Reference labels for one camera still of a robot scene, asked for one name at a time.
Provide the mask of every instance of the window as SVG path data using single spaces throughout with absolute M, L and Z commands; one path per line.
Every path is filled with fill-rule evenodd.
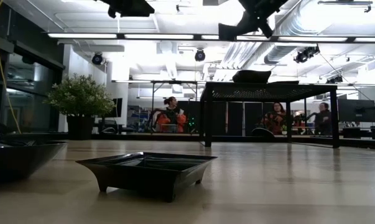
M 14 116 L 22 132 L 51 131 L 51 107 L 45 103 L 42 96 L 32 95 L 13 89 L 6 89 L 13 107 Z M 8 101 L 3 110 L 4 124 L 16 130 L 16 124 Z
M 55 72 L 18 54 L 9 57 L 7 82 L 46 95 L 55 80 Z

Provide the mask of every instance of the black square tray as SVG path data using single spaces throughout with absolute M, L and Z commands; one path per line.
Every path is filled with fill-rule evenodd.
M 216 157 L 138 152 L 77 163 L 94 173 L 101 192 L 116 187 L 161 194 L 167 202 L 173 202 L 177 192 L 201 183 L 213 159 Z

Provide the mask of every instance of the dark hair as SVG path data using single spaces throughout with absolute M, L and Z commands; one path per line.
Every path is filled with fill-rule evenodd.
M 164 105 L 169 105 L 169 103 L 172 102 L 174 99 L 176 99 L 174 96 L 171 96 L 170 98 L 165 99 Z
M 280 112 L 285 113 L 284 107 L 282 106 L 282 104 L 281 104 L 280 102 L 274 102 L 274 103 L 273 103 L 273 111 L 274 111 L 274 105 L 275 105 L 276 103 L 278 103 L 278 104 L 280 105 L 280 107 L 281 107 Z
M 324 107 L 325 107 L 326 110 L 328 110 L 329 107 L 330 107 L 330 105 L 328 103 L 320 103 L 320 104 L 324 105 Z

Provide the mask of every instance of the potted plant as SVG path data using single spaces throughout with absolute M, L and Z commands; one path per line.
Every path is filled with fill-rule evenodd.
M 286 134 L 287 134 L 287 126 L 286 126 L 286 125 L 283 125 L 283 126 L 281 127 L 281 134 L 283 134 L 283 135 L 286 135 Z
M 94 115 L 104 116 L 114 108 L 114 102 L 104 85 L 92 76 L 67 76 L 59 85 L 54 84 L 46 103 L 67 116 L 68 137 L 71 140 L 91 138 Z

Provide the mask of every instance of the ceiling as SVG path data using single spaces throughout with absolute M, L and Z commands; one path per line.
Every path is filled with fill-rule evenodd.
M 374 4 L 371 12 L 364 13 L 366 7 L 321 6 L 317 4 L 317 0 L 302 0 L 307 4 L 302 6 L 301 11 L 291 11 L 290 17 L 286 17 L 281 24 L 295 22 L 295 25 L 303 27 L 302 32 L 295 33 L 296 35 L 375 35 L 375 0 L 372 1 Z M 272 17 L 273 23 L 276 24 L 283 18 L 297 2 L 298 0 L 287 2 Z M 202 0 L 148 1 L 156 10 L 150 17 L 116 19 L 107 15 L 108 5 L 100 1 L 5 0 L 5 3 L 47 32 L 217 34 L 219 22 L 236 24 L 243 13 L 237 0 L 229 0 L 219 6 L 203 6 Z M 176 10 L 177 4 L 181 5 L 180 12 Z M 224 81 L 228 81 L 236 72 L 225 68 L 240 65 L 235 68 L 272 70 L 273 81 L 298 78 L 303 82 L 321 83 L 335 74 L 332 73 L 334 68 L 341 69 L 347 77 L 354 77 L 359 67 L 375 59 L 375 44 L 320 44 L 322 56 L 316 55 L 308 62 L 299 64 L 293 61 L 293 57 L 304 47 L 284 47 L 288 52 L 281 54 L 282 57 L 273 65 L 264 62 L 265 54 L 271 49 L 266 49 L 260 43 L 237 45 L 228 42 L 174 41 L 174 54 L 171 58 L 162 54 L 159 44 L 159 41 L 154 40 L 82 40 L 75 44 L 75 49 L 86 45 L 123 45 L 124 54 L 128 55 L 131 63 L 131 75 L 160 77 L 158 75 L 169 69 L 171 60 L 175 68 L 181 71 L 180 74 L 187 74 L 186 71 L 205 73 L 206 67 L 216 65 L 218 69 L 214 72 L 214 80 Z M 189 47 L 190 50 L 179 50 Z M 194 60 L 197 49 L 204 49 L 204 62 Z

